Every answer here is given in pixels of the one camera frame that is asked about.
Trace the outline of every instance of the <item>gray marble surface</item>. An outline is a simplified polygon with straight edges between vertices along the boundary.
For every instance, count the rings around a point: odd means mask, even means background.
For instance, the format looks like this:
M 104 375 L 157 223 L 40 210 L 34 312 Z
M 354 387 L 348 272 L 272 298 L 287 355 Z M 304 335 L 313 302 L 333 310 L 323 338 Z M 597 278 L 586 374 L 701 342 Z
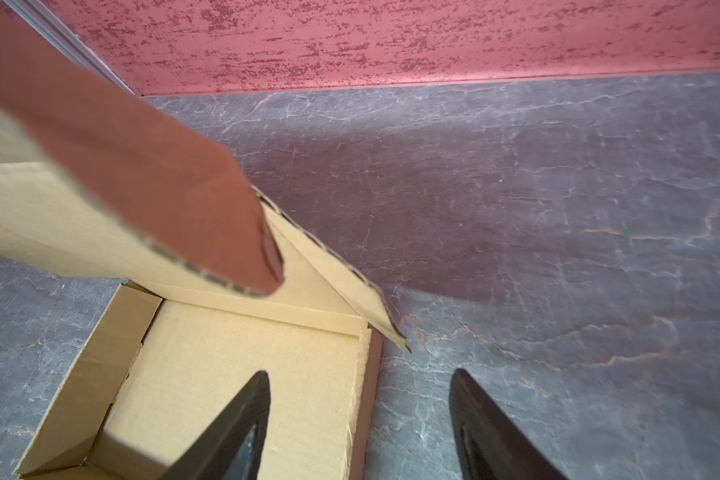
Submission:
M 0 257 L 0 479 L 120 284 L 64 278 Z
M 720 74 L 148 101 L 387 293 L 368 480 L 460 478 L 460 366 L 572 480 L 720 479 Z M 0 259 L 0 478 L 115 285 Z

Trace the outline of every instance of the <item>metal strip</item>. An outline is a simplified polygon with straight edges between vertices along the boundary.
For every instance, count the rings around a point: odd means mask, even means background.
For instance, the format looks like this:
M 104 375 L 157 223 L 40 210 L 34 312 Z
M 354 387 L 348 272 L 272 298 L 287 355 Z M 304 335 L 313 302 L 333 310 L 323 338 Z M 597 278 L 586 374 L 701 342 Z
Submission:
M 134 92 L 40 0 L 4 2 L 69 60 L 97 72 L 129 93 Z

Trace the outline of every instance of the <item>open cardboard box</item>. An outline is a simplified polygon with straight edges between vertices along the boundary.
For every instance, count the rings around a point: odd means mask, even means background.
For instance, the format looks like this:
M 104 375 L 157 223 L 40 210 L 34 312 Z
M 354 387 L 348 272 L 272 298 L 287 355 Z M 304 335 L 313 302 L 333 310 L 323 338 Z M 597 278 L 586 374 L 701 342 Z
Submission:
M 162 254 L 0 112 L 0 254 L 131 279 L 99 319 L 19 462 L 38 480 L 158 478 L 250 376 L 272 389 L 261 480 L 361 478 L 383 333 L 362 274 L 262 197 L 286 281 L 252 298 Z

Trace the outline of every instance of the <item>pink wall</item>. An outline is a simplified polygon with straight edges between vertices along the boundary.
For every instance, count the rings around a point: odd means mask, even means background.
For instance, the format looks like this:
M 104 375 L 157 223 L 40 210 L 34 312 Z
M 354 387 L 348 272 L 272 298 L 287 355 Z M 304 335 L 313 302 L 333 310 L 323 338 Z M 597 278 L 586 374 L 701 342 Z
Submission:
M 720 0 L 48 0 L 140 94 L 720 68 Z

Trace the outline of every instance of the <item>red textured wall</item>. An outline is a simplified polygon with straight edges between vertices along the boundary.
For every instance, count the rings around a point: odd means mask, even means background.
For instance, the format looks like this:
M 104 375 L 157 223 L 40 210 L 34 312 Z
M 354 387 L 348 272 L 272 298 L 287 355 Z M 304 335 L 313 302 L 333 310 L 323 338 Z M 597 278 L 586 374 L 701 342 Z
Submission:
M 720 68 L 720 0 L 48 0 L 140 94 Z

